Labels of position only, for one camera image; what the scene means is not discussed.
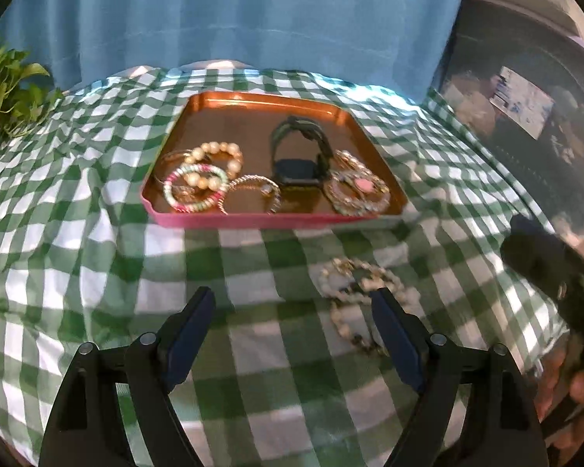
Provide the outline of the right human hand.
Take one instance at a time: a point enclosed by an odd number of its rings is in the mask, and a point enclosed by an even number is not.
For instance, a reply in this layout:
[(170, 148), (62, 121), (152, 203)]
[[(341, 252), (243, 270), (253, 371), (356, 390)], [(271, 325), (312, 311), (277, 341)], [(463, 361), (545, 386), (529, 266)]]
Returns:
[(553, 436), (552, 445), (558, 450), (558, 466), (568, 464), (584, 444), (584, 370), (569, 369), (566, 361), (569, 351), (569, 345), (560, 341), (543, 357), (543, 372), (534, 400), (541, 423), (550, 422), (549, 415), (566, 397), (582, 409), (569, 425)]

